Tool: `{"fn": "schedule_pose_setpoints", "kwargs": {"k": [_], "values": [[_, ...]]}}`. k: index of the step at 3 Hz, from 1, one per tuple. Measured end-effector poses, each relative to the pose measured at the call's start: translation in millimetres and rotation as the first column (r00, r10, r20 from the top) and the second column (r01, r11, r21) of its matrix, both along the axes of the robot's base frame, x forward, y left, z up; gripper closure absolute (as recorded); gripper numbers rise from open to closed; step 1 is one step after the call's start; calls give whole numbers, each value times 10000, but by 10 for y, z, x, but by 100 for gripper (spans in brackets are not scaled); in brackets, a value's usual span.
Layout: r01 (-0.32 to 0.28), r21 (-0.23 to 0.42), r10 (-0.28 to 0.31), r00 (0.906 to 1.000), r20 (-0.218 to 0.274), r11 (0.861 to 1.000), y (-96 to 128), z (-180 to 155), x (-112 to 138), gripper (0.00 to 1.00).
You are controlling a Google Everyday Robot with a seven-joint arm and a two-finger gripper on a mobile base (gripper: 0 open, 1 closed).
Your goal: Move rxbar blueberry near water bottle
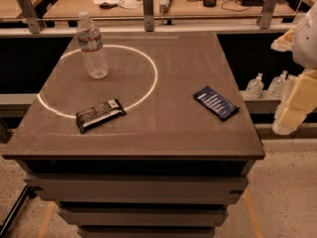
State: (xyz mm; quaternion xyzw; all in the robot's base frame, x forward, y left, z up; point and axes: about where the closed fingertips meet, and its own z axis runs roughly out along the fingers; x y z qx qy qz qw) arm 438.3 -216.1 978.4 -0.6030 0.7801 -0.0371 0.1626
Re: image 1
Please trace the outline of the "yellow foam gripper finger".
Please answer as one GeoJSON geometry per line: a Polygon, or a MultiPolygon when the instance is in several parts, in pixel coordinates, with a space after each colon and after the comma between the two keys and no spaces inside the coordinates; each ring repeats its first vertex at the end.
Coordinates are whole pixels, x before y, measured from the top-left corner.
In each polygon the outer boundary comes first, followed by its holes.
{"type": "Polygon", "coordinates": [[[294,32],[294,28],[289,29],[282,36],[274,40],[270,47],[278,52],[291,52],[293,47],[294,32]]]}
{"type": "Polygon", "coordinates": [[[277,135],[296,131],[307,115],[317,108],[317,69],[304,71],[284,86],[274,115],[272,130],[277,135]]]}

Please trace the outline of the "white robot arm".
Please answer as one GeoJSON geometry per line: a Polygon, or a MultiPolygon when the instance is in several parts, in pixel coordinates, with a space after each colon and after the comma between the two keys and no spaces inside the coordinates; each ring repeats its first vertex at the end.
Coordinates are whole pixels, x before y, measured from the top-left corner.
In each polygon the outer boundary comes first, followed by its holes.
{"type": "Polygon", "coordinates": [[[274,115],[273,132],[289,135],[317,108],[317,4],[270,47],[279,52],[292,51],[294,62],[304,67],[284,86],[274,115]]]}

